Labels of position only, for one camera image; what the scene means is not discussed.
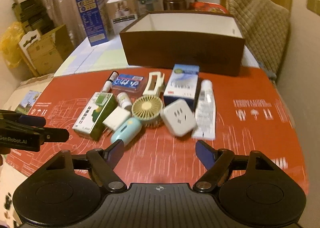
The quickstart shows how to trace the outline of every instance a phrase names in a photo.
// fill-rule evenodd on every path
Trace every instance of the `white bottle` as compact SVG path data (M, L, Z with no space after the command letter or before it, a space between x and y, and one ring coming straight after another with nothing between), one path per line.
M197 128L193 131L192 137L196 139L215 140L216 103L212 90L212 82L210 80L205 79L201 82L195 118Z

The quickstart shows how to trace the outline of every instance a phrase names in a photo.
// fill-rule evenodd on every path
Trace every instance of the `open cardboard box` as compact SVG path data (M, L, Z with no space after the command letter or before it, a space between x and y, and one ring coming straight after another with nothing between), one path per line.
M244 39L233 16L200 11L149 12L120 32L129 65L237 76Z

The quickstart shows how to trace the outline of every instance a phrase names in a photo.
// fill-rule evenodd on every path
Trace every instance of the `red table mat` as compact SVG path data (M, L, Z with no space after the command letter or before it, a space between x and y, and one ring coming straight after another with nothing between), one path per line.
M142 75L159 71L151 68L119 70L119 73ZM171 70L160 69L167 81ZM79 137L72 126L93 93L100 91L111 71L92 72L57 77L52 80L30 110L42 115L47 127L66 128L70 138L66 143L46 143L40 152L12 150L7 162L26 176L62 149L72 154L84 154L92 148L107 148L110 137L99 142ZM214 148L228 148L236 154L248 155L260 150L307 193L308 179L302 151L295 130L279 99L279 95L261 69L241 68L239 77L200 73L200 78L213 83L217 107L216 140L208 142ZM127 147L115 172L128 185L140 183L180 183L191 185L205 172L195 155L195 140L173 137L165 126L146 129ZM87 175L86 171L78 174Z

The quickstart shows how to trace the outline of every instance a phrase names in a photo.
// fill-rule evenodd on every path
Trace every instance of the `beige quilted fabric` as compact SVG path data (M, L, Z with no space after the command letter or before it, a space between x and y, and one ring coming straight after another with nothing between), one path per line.
M227 0L227 9L250 52L276 74L289 31L289 11L271 0Z

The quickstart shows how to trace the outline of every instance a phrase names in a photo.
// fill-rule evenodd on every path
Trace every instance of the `cardboard box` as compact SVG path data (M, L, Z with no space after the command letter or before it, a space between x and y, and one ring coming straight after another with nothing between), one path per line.
M73 50L65 24L42 35L40 41L34 42L27 49L40 75L55 73Z
M199 66L175 64L163 93L164 105L182 98L194 111Z
M109 0L108 16L115 35L137 20L137 0Z
M117 105L112 93L94 93L72 129L82 137L99 140L105 129L103 121L116 109Z
M107 12L104 0L76 0L91 46L108 41Z
M237 76L244 39L233 16L201 11L149 12L120 32L129 65Z

